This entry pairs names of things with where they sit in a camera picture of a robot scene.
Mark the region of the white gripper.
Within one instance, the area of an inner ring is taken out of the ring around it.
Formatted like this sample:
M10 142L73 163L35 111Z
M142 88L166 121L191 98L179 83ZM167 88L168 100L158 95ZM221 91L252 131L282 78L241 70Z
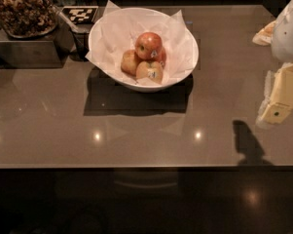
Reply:
M265 78L264 100L258 110L256 125L262 129L281 124L293 111L293 0L275 21L270 22L252 38L254 44L271 44L273 56L286 62L277 72Z

